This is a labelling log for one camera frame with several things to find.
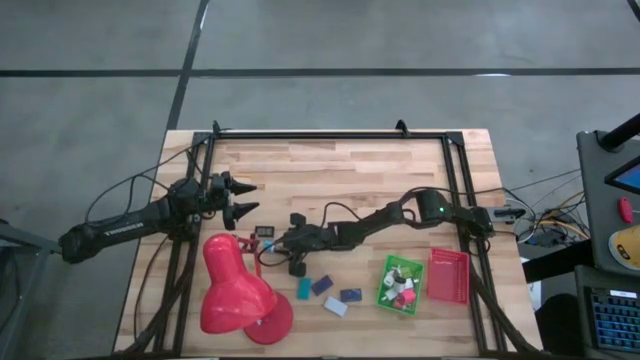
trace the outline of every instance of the concrete floor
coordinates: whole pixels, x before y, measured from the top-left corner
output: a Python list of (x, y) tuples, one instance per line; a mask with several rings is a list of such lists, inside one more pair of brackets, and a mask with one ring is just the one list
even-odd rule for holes
[[(5, 0), (0, 69), (179, 69), (198, 3)], [(638, 34), (624, 0), (216, 0), (194, 68), (640, 66)], [(97, 194), (156, 162), (176, 84), (0, 79), (0, 217), (52, 239), (81, 222)], [(577, 168), (576, 132), (637, 113), (639, 87), (638, 76), (191, 79), (178, 128), (489, 128), (513, 187)], [(520, 194), (535, 202), (562, 182)], [(137, 187), (134, 207), (149, 190)], [(114, 192), (95, 215), (124, 199)], [(135, 246), (50, 261), (21, 358), (108, 354)]]

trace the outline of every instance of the computer monitor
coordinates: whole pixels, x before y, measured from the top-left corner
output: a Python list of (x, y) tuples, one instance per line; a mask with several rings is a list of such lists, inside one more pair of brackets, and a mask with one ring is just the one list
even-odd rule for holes
[(607, 175), (604, 182), (640, 194), (640, 156)]

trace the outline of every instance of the keyboard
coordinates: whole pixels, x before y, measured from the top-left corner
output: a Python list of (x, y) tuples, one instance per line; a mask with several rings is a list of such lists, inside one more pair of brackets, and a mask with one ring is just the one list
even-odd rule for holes
[(592, 307), (594, 345), (601, 349), (640, 353), (640, 300), (633, 298), (636, 294), (587, 290)]

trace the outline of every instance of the red basket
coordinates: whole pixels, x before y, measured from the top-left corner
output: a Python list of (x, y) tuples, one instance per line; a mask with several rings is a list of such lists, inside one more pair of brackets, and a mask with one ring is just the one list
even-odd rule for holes
[(431, 249), (427, 296), (431, 299), (469, 303), (469, 254)]

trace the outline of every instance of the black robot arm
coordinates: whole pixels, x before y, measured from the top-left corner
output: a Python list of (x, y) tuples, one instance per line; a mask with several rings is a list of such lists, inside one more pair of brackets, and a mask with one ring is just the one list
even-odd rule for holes
[[(403, 206), (411, 199), (416, 200), (419, 218), (405, 217), (408, 210)], [(415, 229), (426, 229), (443, 222), (459, 224), (475, 237), (494, 235), (493, 225), (485, 208), (455, 206), (437, 190), (425, 188), (410, 191), (400, 200), (390, 202), (358, 221), (329, 222), (326, 228), (307, 224), (306, 218), (301, 214), (291, 214), (293, 227), (277, 242), (284, 249), (279, 252), (284, 252), (289, 258), (289, 273), (302, 277), (306, 274), (306, 265), (302, 260), (309, 252), (353, 250), (367, 236), (391, 225), (406, 224)]]
[(258, 203), (231, 203), (230, 195), (255, 190), (253, 185), (235, 181), (229, 172), (214, 174), (209, 189), (203, 191), (193, 179), (181, 179), (169, 187), (167, 194), (144, 208), (100, 221), (72, 227), (58, 240), (62, 258), (78, 263), (100, 250), (155, 233), (167, 234), (174, 241), (187, 240), (193, 216), (223, 212), (227, 230), (235, 230), (235, 221), (256, 208)]

